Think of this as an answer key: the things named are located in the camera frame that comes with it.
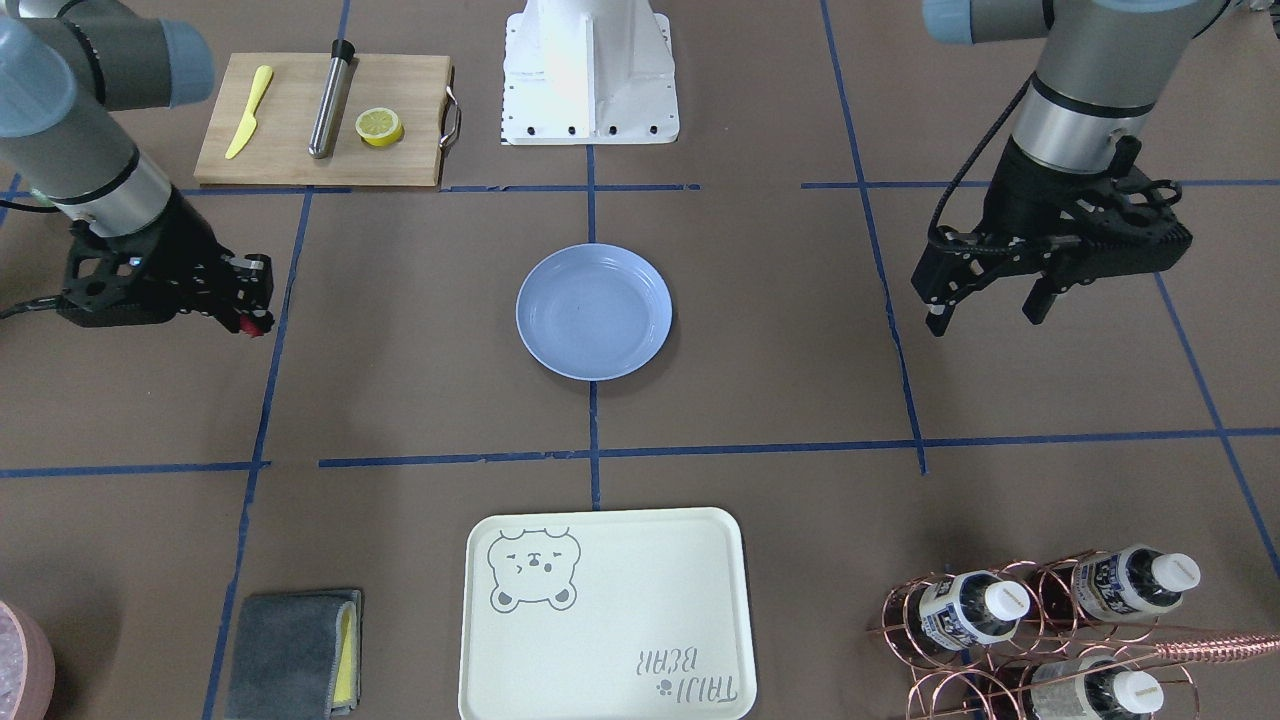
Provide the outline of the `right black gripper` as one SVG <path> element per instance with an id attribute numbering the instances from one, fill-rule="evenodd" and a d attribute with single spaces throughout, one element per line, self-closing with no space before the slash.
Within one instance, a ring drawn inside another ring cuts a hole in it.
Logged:
<path id="1" fill-rule="evenodd" d="M 274 272 L 270 256 L 239 256 L 224 247 L 186 196 L 173 190 L 151 225 L 156 243 L 150 275 L 175 292 L 182 313 L 238 319 L 238 332 L 264 337 L 273 331 Z"/>

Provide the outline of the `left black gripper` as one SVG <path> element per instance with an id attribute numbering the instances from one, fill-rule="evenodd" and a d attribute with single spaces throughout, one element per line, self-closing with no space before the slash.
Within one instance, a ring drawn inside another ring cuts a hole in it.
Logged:
<path id="1" fill-rule="evenodd" d="M 925 246 L 911 274 L 911 287 L 928 306 L 925 325 L 931 333 L 943 337 L 954 307 L 996 281 L 1015 275 L 1036 275 L 1021 313 L 1030 324 L 1043 324 L 1062 293 L 1062 287 L 1048 274 L 1065 240 L 1062 210 L 1094 182 L 1140 170 L 1139 151 L 1140 141 L 1124 135 L 1117 149 L 1105 154 L 1102 170 L 1076 174 L 1039 164 L 1009 140 L 987 190 L 980 219 L 972 231 L 940 220 L 955 191 L 950 184 L 934 208 Z"/>

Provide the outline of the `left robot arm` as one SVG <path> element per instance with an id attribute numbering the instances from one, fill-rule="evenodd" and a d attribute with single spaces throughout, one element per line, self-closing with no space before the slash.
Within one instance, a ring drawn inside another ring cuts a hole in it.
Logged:
<path id="1" fill-rule="evenodd" d="M 943 44 L 1042 38 L 1036 69 L 1000 114 L 1012 131 L 980 220 L 933 215 L 911 284 L 942 336 L 957 305 L 1006 277 L 1033 275 L 1023 314 L 1041 324 L 1075 286 L 1172 268 L 1193 241 L 1181 186 L 1137 167 L 1140 132 L 1193 38 L 1234 1 L 924 1 Z"/>

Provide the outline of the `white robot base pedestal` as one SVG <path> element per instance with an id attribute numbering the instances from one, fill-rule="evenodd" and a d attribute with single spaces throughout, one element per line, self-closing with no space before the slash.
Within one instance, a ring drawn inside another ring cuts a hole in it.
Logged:
<path id="1" fill-rule="evenodd" d="M 648 1 L 529 1 L 506 19 L 500 142 L 673 143 L 669 18 Z"/>

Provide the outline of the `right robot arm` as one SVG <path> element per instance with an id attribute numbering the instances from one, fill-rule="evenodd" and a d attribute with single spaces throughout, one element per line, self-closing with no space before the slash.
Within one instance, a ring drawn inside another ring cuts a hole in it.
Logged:
<path id="1" fill-rule="evenodd" d="M 90 328 L 210 316 L 233 334 L 274 324 L 273 263 L 216 238 L 115 113 L 202 102 L 214 58 L 183 20 L 119 1 L 5 1 L 1 155 L 37 196 L 36 213 L 70 220 L 61 288 L 6 307 L 52 310 Z"/>

